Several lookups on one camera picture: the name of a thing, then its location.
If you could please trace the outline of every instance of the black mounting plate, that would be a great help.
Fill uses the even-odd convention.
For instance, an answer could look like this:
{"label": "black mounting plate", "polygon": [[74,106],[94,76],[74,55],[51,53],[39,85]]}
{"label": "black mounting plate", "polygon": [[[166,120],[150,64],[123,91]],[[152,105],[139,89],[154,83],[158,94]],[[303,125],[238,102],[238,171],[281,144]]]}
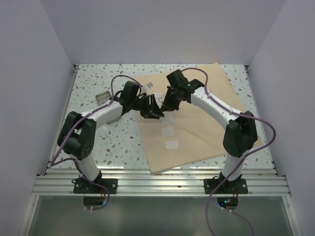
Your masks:
{"label": "black mounting plate", "polygon": [[[205,193],[210,194],[215,187],[221,183],[221,179],[218,178],[206,178],[203,180]],[[239,194],[248,194],[248,188],[246,184],[246,179],[241,178],[236,184],[230,187],[226,187],[223,184],[214,194],[235,194],[238,189]]]}
{"label": "black mounting plate", "polygon": [[[105,186],[110,194],[116,194],[118,180],[116,178],[97,178],[95,183]],[[73,193],[75,194],[99,194],[102,189],[87,182],[84,178],[77,178],[72,181],[74,183]]]}

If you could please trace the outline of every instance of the wire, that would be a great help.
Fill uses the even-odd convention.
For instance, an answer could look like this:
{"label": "wire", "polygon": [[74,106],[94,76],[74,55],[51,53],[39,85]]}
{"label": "wire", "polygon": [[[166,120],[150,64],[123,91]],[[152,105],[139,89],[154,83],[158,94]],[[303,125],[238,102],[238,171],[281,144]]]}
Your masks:
{"label": "wire", "polygon": [[73,162],[74,162],[74,165],[75,165],[75,167],[77,168],[77,170],[79,171],[79,173],[82,175],[82,177],[83,177],[88,183],[90,183],[90,184],[92,184],[92,185],[95,185],[95,186],[97,186],[97,187],[100,187],[100,188],[104,189],[104,191],[106,191],[106,193],[107,193],[107,195],[108,195],[108,198],[107,198],[106,202],[105,202],[101,207],[90,208],[90,210],[99,210],[99,209],[102,209],[104,206],[107,205],[107,203],[108,203],[108,201],[109,201],[109,197],[110,197],[110,194],[109,194],[108,189],[107,189],[105,186],[102,186],[102,185],[100,185],[100,184],[94,183],[93,181],[89,180],[89,179],[82,173],[82,171],[80,170],[78,164],[76,163],[76,161],[77,161],[76,159],[74,159],[74,158],[66,158],[66,159],[60,160],[60,161],[58,161],[58,162],[55,162],[55,161],[56,161],[57,157],[59,156],[59,154],[61,153],[62,149],[64,148],[66,142],[69,140],[71,134],[74,132],[75,128],[76,128],[82,121],[84,121],[85,119],[87,119],[89,116],[91,116],[91,115],[94,114],[95,112],[98,112],[98,111],[104,109],[105,107],[110,106],[110,105],[114,102],[114,97],[115,97],[115,96],[114,96],[113,82],[114,82],[114,80],[115,80],[116,78],[118,78],[118,77],[126,77],[126,78],[128,78],[128,79],[131,79],[131,80],[135,81],[138,85],[142,86],[138,81],[136,81],[134,78],[132,78],[132,77],[130,77],[130,76],[128,76],[128,75],[116,75],[116,76],[114,76],[114,77],[112,78],[112,80],[111,80],[111,83],[110,83],[110,89],[111,89],[111,100],[110,100],[110,102],[109,102],[108,104],[104,104],[104,105],[102,105],[102,106],[97,107],[96,109],[92,110],[90,113],[88,113],[87,115],[85,115],[84,117],[82,117],[81,119],[79,119],[79,120],[72,126],[72,128],[69,130],[69,132],[67,133],[66,137],[64,138],[63,142],[61,143],[60,147],[58,148],[58,150],[56,151],[55,155],[53,156],[53,158],[52,158],[52,160],[51,160],[51,162],[50,162],[50,166],[53,167],[53,166],[56,166],[56,165],[58,165],[58,164],[60,164],[60,163],[62,163],[62,162],[65,162],[65,161],[69,161],[69,160],[73,161]]}
{"label": "wire", "polygon": [[[207,89],[207,84],[208,84],[209,77],[208,77],[208,74],[207,74],[204,70],[199,69],[199,68],[195,68],[195,67],[188,67],[188,68],[183,69],[182,72],[184,72],[184,71],[186,71],[186,70],[198,70],[198,71],[202,72],[202,73],[206,76],[206,82],[205,82],[205,87],[204,87],[204,89],[205,89],[205,93],[207,94],[208,98],[211,99],[215,104],[217,104],[219,107],[221,107],[221,108],[224,109],[225,111],[230,112],[230,110],[229,110],[228,108],[226,108],[225,106],[223,106],[221,103],[219,103],[216,99],[214,99],[214,98],[209,94],[208,89]],[[233,115],[235,115],[235,116],[244,117],[244,118],[248,118],[248,119],[254,119],[254,120],[258,120],[258,121],[260,121],[260,122],[262,122],[262,123],[265,123],[266,125],[268,125],[268,126],[272,129],[272,131],[273,131],[273,137],[272,137],[272,139],[271,139],[267,144],[265,144],[265,145],[263,145],[263,146],[261,146],[261,147],[255,149],[255,150],[250,151],[249,153],[245,154],[244,157],[242,158],[242,160],[241,160],[241,161],[237,164],[237,166],[234,168],[234,170],[231,171],[231,173],[229,173],[229,174],[225,177],[225,179],[224,179],[216,188],[214,188],[214,189],[212,190],[212,192],[210,193],[210,195],[209,195],[209,197],[208,197],[208,200],[207,200],[207,203],[206,203],[206,211],[205,211],[205,213],[206,213],[206,221],[207,221],[208,228],[209,228],[209,230],[211,231],[211,233],[212,233],[214,236],[215,236],[216,234],[215,234],[215,232],[213,231],[213,229],[212,229],[212,227],[211,227],[211,225],[210,225],[209,214],[208,214],[209,203],[210,203],[210,200],[211,200],[212,195],[228,180],[228,178],[229,178],[234,172],[236,172],[236,171],[238,170],[238,168],[239,168],[239,167],[243,164],[243,162],[245,161],[245,158],[246,158],[246,157],[248,157],[249,155],[251,155],[251,154],[253,154],[253,153],[255,153],[255,152],[259,151],[259,150],[262,150],[262,149],[264,149],[265,147],[267,147],[267,146],[269,146],[270,144],[272,144],[272,143],[274,142],[274,140],[276,139],[276,135],[277,135],[276,130],[275,130],[275,128],[273,127],[273,125],[272,125],[271,123],[269,123],[268,121],[264,120],[264,119],[261,119],[261,118],[258,118],[258,117],[247,116],[247,115],[245,115],[245,114],[239,114],[239,113],[236,113],[236,112],[233,112],[233,111],[232,111],[231,113],[232,113]],[[243,219],[248,223],[248,225],[249,225],[250,228],[251,228],[252,235],[254,236],[254,235],[255,235],[255,231],[254,231],[254,228],[253,228],[252,224],[249,222],[249,220],[248,220],[246,217],[242,216],[240,213],[237,213],[237,212],[234,212],[234,211],[233,211],[233,213],[236,214],[236,215],[238,215],[238,216],[240,216],[241,218],[243,218]]]}

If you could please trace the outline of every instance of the glass panel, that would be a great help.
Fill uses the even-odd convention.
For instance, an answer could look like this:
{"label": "glass panel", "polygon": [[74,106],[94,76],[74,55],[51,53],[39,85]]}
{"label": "glass panel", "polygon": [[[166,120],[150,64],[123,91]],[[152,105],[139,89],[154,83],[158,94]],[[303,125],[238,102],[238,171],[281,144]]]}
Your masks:
{"label": "glass panel", "polygon": [[[205,204],[205,197],[114,196],[90,213],[83,210],[83,197],[40,197],[30,235],[208,236]],[[293,235],[281,197],[241,197],[236,211],[250,220],[257,236]],[[210,205],[209,216],[219,236],[251,235],[237,215]]]}

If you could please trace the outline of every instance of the white enclosure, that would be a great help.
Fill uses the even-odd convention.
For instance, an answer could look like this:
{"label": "white enclosure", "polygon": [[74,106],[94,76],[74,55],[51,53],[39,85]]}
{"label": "white enclosure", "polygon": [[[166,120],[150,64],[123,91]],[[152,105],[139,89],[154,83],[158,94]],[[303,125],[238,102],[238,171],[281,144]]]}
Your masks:
{"label": "white enclosure", "polygon": [[45,173],[73,64],[216,61],[250,65],[260,115],[278,132],[277,172],[312,235],[314,12],[313,0],[1,1],[0,235],[19,233]]}

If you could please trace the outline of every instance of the table surface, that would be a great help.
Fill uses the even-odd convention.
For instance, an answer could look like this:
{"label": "table surface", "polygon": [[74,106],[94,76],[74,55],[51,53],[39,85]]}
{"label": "table surface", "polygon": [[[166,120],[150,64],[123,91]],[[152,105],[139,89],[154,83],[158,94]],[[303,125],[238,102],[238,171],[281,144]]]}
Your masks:
{"label": "table surface", "polygon": [[[74,81],[66,114],[71,111],[84,112],[97,107],[95,96],[110,88],[110,81],[117,74],[138,77],[162,73],[183,67],[198,66],[197,64],[81,64]],[[243,65],[222,64],[228,80],[247,110],[257,116],[250,84]],[[121,90],[125,78],[117,78],[114,91]],[[265,143],[261,124],[257,123],[257,132]],[[92,152],[96,165],[108,169],[148,169],[146,154],[141,139],[135,112],[125,114],[120,121],[104,125],[96,131],[95,144]],[[59,158],[66,158],[61,153]],[[222,169],[225,157],[219,156],[204,161],[186,164],[175,169]],[[53,168],[75,169],[71,161],[63,162]],[[268,148],[249,156],[244,163],[245,169],[273,169],[271,154]]]}

